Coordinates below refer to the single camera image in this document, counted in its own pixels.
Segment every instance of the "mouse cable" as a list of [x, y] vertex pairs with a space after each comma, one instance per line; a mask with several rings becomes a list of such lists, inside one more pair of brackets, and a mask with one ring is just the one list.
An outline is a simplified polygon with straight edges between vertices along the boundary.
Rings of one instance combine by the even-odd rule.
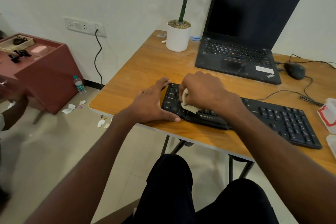
[[325, 64], [328, 64], [331, 68], [333, 69], [336, 69], [333, 65], [331, 64], [336, 64], [336, 62], [325, 62], [325, 61], [317, 61], [317, 60], [310, 60], [310, 61], [291, 61], [291, 58], [292, 56], [296, 56], [300, 59], [302, 59], [301, 57], [295, 55], [295, 54], [292, 54], [291, 56], [289, 56], [289, 61], [290, 63], [309, 63], [309, 62], [320, 62], [320, 63], [325, 63]]
[[267, 99], [267, 98], [273, 96], [274, 94], [276, 94], [276, 93], [278, 93], [278, 92], [281, 92], [281, 91], [288, 91], [288, 92], [292, 92], [292, 93], [299, 94], [299, 95], [300, 95], [300, 98], [301, 98], [303, 101], [306, 101], [306, 102], [309, 102], [309, 103], [312, 103], [312, 104], [315, 104], [315, 105], [318, 105], [318, 106], [323, 106], [324, 104], [322, 104], [322, 103], [320, 103], [320, 102], [317, 102], [317, 101], [313, 100], [311, 97], [308, 96], [306, 90], [307, 90], [307, 88], [308, 88], [310, 85], [312, 85], [312, 83], [313, 83], [314, 80], [313, 80], [313, 78], [311, 78], [311, 77], [308, 77], [308, 76], [305, 76], [305, 77], [310, 79], [310, 83], [309, 83], [309, 84], [305, 87], [305, 89], [303, 90], [303, 92], [304, 92], [306, 95], [301, 94], [301, 93], [296, 92], [296, 91], [293, 91], [293, 90], [278, 90], [278, 91], [276, 91], [276, 92], [270, 94], [269, 96], [267, 96], [267, 97], [265, 97], [265, 98], [255, 99], [255, 100], [258, 100], [258, 101], [260, 101], [260, 100], [265, 100], [265, 99]]
[[100, 44], [100, 42], [99, 42], [99, 40], [98, 40], [97, 32], [98, 32], [98, 29], [96, 29], [96, 32], [95, 32], [94, 35], [96, 36], [97, 42], [98, 42], [98, 44], [99, 44], [99, 46], [100, 46], [100, 50], [99, 50], [99, 52], [97, 53], [96, 57], [94, 58], [94, 67], [96, 68], [97, 73], [98, 73], [99, 76], [100, 76], [100, 79], [101, 79], [101, 81], [100, 81], [100, 86], [101, 86], [101, 89], [103, 89], [103, 77], [102, 77], [102, 75], [99, 73], [99, 71], [98, 71], [98, 69], [97, 69], [97, 66], [96, 66], [96, 59], [97, 59], [97, 56], [98, 56], [98, 54], [102, 51], [102, 45]]

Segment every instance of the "pink case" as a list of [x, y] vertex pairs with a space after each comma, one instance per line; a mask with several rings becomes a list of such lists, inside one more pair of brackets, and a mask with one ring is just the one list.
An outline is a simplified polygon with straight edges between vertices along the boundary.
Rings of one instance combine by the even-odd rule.
[[44, 55], [48, 52], [48, 48], [46, 46], [40, 45], [34, 49], [31, 50], [31, 53], [36, 56]]

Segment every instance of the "laptop screen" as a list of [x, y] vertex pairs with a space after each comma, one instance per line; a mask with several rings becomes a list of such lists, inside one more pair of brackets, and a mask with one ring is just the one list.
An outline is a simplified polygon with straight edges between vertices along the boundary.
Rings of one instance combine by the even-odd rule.
[[299, 1], [212, 0], [204, 33], [272, 49]]

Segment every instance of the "floor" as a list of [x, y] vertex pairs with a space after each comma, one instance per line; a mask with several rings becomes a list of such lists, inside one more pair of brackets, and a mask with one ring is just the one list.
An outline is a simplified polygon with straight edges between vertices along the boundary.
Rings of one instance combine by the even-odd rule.
[[[0, 184], [12, 193], [12, 198], [0, 216], [0, 223], [23, 223], [104, 133], [103, 127], [97, 127], [100, 115], [88, 107], [97, 93], [98, 90], [88, 88], [85, 95], [77, 94], [69, 102], [78, 106], [80, 100], [86, 100], [81, 109], [76, 108], [68, 115], [45, 114], [36, 125], [32, 125], [32, 121], [38, 111], [28, 108], [13, 128], [1, 132]], [[0, 112], [7, 106], [8, 102], [0, 104]], [[140, 198], [165, 138], [165, 134], [139, 126], [131, 130], [92, 222]], [[177, 139], [171, 139], [166, 152], [177, 143]], [[228, 184], [229, 158], [222, 152], [198, 145], [183, 147], [178, 154], [191, 168], [193, 199], [195, 209], [199, 210], [213, 202]], [[234, 179], [243, 167], [244, 163], [233, 162]], [[265, 190], [280, 223], [297, 223], [257, 165], [247, 178]]]

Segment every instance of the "zebronics keyboard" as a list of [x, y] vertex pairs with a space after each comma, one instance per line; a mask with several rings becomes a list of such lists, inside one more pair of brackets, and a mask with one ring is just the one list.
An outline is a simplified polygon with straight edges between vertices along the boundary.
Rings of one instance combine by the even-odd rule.
[[232, 44], [207, 40], [204, 53], [221, 55], [240, 60], [252, 61], [262, 66], [271, 67], [266, 50], [253, 50]]
[[[321, 149], [322, 145], [314, 133], [304, 111], [295, 108], [241, 98], [247, 109], [278, 135], [294, 145]], [[181, 107], [179, 84], [170, 83], [162, 109], [173, 112], [181, 119], [222, 129], [232, 129], [230, 124], [211, 110], [200, 110], [196, 114]]]

